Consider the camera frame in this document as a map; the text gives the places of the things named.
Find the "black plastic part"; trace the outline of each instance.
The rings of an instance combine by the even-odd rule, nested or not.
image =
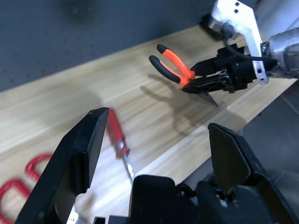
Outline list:
[[[231,187],[245,183],[251,174],[250,168],[231,135],[212,124],[209,131],[215,177],[218,186],[228,193]]]
[[[140,175],[134,179],[129,216],[132,224],[193,224],[197,209],[181,197],[168,177]]]
[[[196,196],[195,192],[187,184],[180,183],[177,185],[177,189],[182,196],[189,198]]]
[[[158,45],[157,45],[157,50],[160,52],[160,54],[163,54],[164,51],[166,51],[167,49],[168,49],[168,48],[165,47],[165,46],[162,45],[162,44],[158,44]]]
[[[122,217],[122,216],[109,216],[108,224],[129,224],[129,218],[128,217]]]
[[[221,27],[221,33],[224,39],[230,39],[233,37],[235,29],[229,23],[224,23]]]
[[[298,218],[291,210],[279,189],[268,177],[266,170],[254,155],[244,137],[214,123],[209,124],[208,129],[210,133],[212,164],[213,168],[216,168],[214,169],[214,174],[219,187],[230,189],[236,184],[256,187],[270,213],[278,223],[299,223]],[[218,148],[227,145],[226,141],[230,142],[229,145],[231,148],[229,151],[228,147]],[[246,171],[247,167],[250,169],[250,175],[245,179],[248,175]]]
[[[231,45],[231,48],[240,54],[244,52],[244,47],[238,48],[236,44]],[[248,83],[256,79],[252,60],[238,57],[227,48],[221,48],[217,52],[217,57],[198,62],[191,68],[195,76],[201,77],[186,85],[182,89],[184,92],[203,94],[223,90],[234,93],[247,89]],[[274,61],[263,63],[266,71],[277,65]]]
[[[93,220],[93,224],[105,224],[105,221],[106,221],[105,218],[95,217],[94,220]]]
[[[160,59],[157,58],[156,56],[154,56],[154,55],[149,56],[149,61],[155,67],[155,69],[157,69],[157,71],[160,72],[161,75],[164,76],[165,78],[168,78],[169,80],[171,80],[175,83],[181,82],[180,77],[174,75],[171,71],[169,71],[167,68],[165,68],[161,64]]]
[[[235,200],[212,188],[207,182],[197,184],[198,224],[275,224],[261,195],[254,187],[234,186]]]
[[[16,224],[65,224],[77,195],[90,188],[108,108],[90,111],[60,141]]]

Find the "black pliers handle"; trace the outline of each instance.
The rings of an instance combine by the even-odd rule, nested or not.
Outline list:
[[[157,50],[168,60],[170,60],[181,72],[181,75],[176,73],[166,64],[164,64],[159,58],[151,55],[149,57],[149,61],[157,69],[157,71],[161,73],[161,75],[175,83],[180,84],[181,87],[186,86],[191,80],[195,79],[195,72],[191,71],[173,51],[162,44],[157,45]]]

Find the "gray floor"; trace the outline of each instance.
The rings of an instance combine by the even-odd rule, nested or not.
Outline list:
[[[299,173],[299,82],[272,102],[242,130],[266,169]],[[212,171],[207,160],[185,182],[192,188]]]

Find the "wooden table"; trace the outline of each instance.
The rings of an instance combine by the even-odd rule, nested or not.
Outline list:
[[[0,184],[20,177],[32,188],[34,182],[23,173],[29,160],[53,152],[89,110],[102,106],[117,111],[138,174],[168,176],[180,183],[210,157],[209,122],[238,131],[294,82],[271,79],[268,85],[254,82],[235,94],[213,92],[220,105],[216,108],[183,93],[152,67],[148,57],[162,57],[158,43],[189,66],[216,56],[222,47],[191,28],[2,92]],[[127,216],[130,190],[124,164],[105,136],[92,186],[77,198],[78,211],[90,222],[94,216]],[[23,204],[12,190],[1,209],[14,219]]]

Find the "red clamp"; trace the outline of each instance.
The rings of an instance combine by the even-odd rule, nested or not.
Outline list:
[[[43,160],[49,160],[51,157],[52,154],[43,154],[37,156],[27,164],[24,172],[28,174],[33,180],[38,181],[38,179],[41,177],[41,174],[35,171],[36,165]],[[13,179],[7,181],[0,188],[0,202],[2,201],[2,198],[5,195],[5,193],[14,187],[20,191],[20,193],[24,196],[25,199],[28,199],[31,191],[25,186],[21,179]],[[0,210],[0,224],[14,224],[14,222],[7,219]]]

